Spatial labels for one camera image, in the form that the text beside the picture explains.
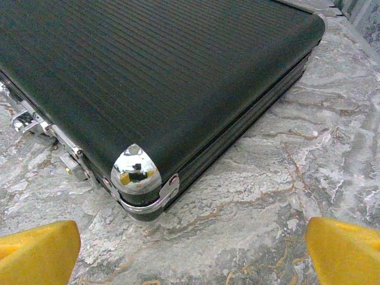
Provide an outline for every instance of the black briefcase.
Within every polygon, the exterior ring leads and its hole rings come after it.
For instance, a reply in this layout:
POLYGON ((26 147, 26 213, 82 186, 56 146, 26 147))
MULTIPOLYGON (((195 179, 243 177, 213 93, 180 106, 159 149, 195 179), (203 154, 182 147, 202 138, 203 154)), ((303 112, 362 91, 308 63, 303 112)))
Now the black briefcase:
POLYGON ((1 0, 14 128, 154 220, 303 74, 325 23, 272 0, 1 0))

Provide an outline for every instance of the marble floor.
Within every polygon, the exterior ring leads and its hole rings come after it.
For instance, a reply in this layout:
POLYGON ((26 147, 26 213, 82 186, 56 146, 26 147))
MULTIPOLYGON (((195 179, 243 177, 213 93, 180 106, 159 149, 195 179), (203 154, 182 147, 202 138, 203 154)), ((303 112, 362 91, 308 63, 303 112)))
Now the marble floor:
POLYGON ((311 217, 380 228, 380 64, 326 2, 304 4, 329 25, 306 74, 154 223, 20 137, 1 100, 0 235, 75 220, 70 284, 318 284, 311 217))
POLYGON ((334 3, 380 56, 380 0, 334 0, 334 3))

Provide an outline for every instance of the marble veining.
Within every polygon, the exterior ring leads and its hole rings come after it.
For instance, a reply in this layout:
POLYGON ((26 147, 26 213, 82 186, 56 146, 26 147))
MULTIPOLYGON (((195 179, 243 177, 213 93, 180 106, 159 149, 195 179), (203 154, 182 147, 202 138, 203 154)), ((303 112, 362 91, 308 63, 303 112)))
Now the marble veining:
POLYGON ((154 223, 21 138, 2 100, 0 235, 75 220, 71 284, 318 284, 311 217, 380 227, 380 66, 345 18, 328 24, 302 79, 154 223))
POLYGON ((380 1, 374 1, 368 11, 363 24, 360 28, 360 33, 380 55, 380 1))

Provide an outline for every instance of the metal latch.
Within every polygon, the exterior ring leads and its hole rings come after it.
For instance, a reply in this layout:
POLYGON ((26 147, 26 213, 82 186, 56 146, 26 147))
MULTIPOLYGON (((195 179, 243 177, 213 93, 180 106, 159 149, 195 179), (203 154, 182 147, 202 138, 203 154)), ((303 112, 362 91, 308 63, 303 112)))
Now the metal latch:
POLYGON ((79 162, 77 162, 69 153, 64 153, 59 158, 65 164, 67 173, 74 175, 78 181, 84 181, 88 179, 88 176, 86 175, 79 162))
POLYGON ((23 110, 14 115, 11 119, 11 123, 13 128, 22 134, 25 134, 26 132, 32 132, 34 134, 43 133, 40 123, 35 121, 27 110, 23 110))

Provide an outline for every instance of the yellow object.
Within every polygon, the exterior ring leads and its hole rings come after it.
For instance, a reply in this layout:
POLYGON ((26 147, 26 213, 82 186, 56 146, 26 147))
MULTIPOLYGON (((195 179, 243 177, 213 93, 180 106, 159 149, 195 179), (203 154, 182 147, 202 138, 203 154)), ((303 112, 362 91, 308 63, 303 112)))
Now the yellow object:
POLYGON ((122 183, 122 185, 128 185, 131 182, 131 179, 129 178, 129 173, 121 174, 120 182, 122 183))
POLYGON ((380 231, 313 217, 306 245, 321 285, 379 285, 380 231))
POLYGON ((67 284, 80 246, 74 221, 0 237, 0 284, 67 284))
POLYGON ((147 177, 152 177, 154 175, 154 171, 153 170, 150 170, 147 172, 147 177))

